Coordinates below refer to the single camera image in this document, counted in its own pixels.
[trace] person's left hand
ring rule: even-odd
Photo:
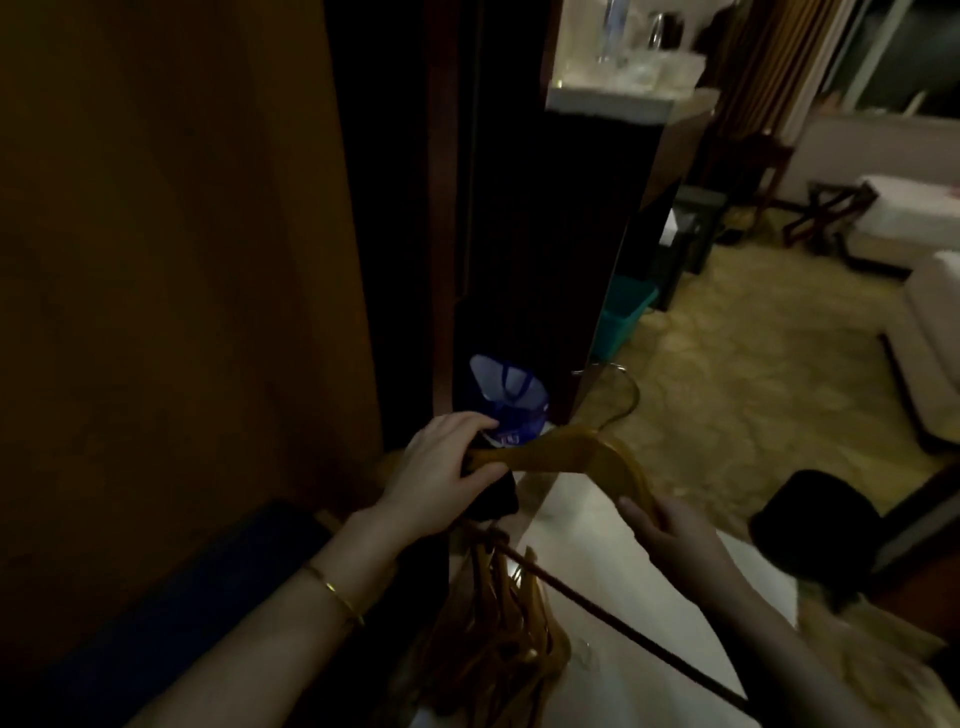
[[[497,421],[476,412],[435,417],[414,435],[376,507],[389,511],[410,543],[440,533],[509,468],[490,463],[460,477],[464,453],[482,429]]]

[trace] person's right hand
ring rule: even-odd
[[[736,609],[755,595],[707,520],[682,500],[654,496],[663,530],[628,498],[616,503],[650,561],[701,609]]]

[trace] forearm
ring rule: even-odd
[[[704,614],[764,726],[883,726],[753,590],[705,609]]]
[[[404,546],[390,514],[374,508],[351,516],[311,563],[364,610]],[[131,726],[281,725],[352,628],[344,604],[314,574],[299,570]]]

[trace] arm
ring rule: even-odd
[[[764,726],[884,725],[810,652],[744,578],[716,531],[681,500],[657,497],[664,529],[633,502],[617,510],[663,575],[700,607]]]
[[[492,463],[460,477],[470,440],[495,425],[471,412],[434,419],[414,436],[380,501],[350,516],[311,559],[348,604],[370,607],[404,548],[445,530],[503,476],[506,466]],[[352,628],[348,607],[300,570],[129,726],[282,725]]]

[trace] window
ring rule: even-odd
[[[847,111],[960,118],[960,3],[860,0],[822,91]]]

